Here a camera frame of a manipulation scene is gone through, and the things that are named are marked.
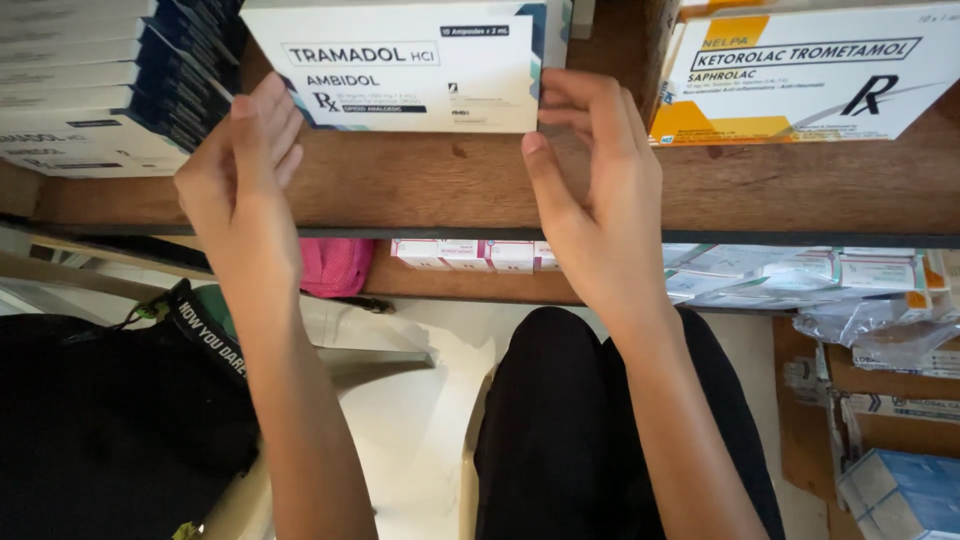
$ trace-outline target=white floor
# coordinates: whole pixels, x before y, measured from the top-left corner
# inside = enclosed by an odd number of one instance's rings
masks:
[[[179,279],[151,270],[100,262],[104,274],[163,287]],[[86,291],[51,289],[111,322],[132,302]],[[535,306],[395,300],[396,314],[303,298],[301,307],[315,345],[380,351],[426,351],[437,368],[371,382],[347,393],[341,405],[363,463],[377,525],[384,540],[453,539],[457,536],[460,455],[477,389],[502,358],[516,325]],[[601,339],[606,329],[585,307]],[[771,471],[787,538],[826,540],[823,502],[780,474],[780,426],[774,387],[770,319],[707,315],[740,376]]]

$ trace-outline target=plastic bag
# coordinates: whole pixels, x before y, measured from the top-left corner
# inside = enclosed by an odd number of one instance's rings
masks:
[[[805,307],[793,327],[819,341],[866,349],[880,362],[911,368],[923,356],[960,335],[960,325],[920,321],[902,324],[907,307],[902,298],[851,299]]]

